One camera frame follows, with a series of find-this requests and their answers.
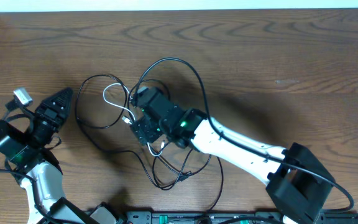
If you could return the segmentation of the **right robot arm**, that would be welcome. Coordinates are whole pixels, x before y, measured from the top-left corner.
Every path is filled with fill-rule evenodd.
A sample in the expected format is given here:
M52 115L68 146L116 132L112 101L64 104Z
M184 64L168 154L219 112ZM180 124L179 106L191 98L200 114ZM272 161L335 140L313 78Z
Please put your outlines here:
M141 144L161 135L180 148L190 147L234 164L259 179L288 221L314 223L334 178L307 148L289 149L258 142L217 122L198 109L184 110L156 87L142 87L131 99L143 116L131 128Z

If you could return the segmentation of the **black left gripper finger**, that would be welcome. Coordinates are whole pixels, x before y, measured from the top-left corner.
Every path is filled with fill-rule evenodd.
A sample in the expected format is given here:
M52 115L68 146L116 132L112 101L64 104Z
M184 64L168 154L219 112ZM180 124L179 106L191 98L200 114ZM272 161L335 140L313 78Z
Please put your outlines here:
M64 107L61 107L61 108L52 107L52 108L54 109L55 112L57 112L58 116L61 119L66 121L70 115L70 107L71 107L71 100L73 97L73 90L71 88L65 88L65 89L62 89L56 93L61 93L63 95Z
M64 97L61 93L56 93L44 99L41 105L45 107L55 107L55 108L64 107Z

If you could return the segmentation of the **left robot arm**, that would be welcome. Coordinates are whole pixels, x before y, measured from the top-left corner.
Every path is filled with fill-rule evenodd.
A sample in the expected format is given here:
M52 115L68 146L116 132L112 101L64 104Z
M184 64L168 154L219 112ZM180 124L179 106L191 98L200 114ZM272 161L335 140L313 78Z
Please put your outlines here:
M26 191L29 223L97 222L66 199L62 170L49 147L68 119L72 96L71 88L62 89L30 111L33 99L25 88L18 88L6 108L21 113L0 119L0 153L6 157L2 172Z

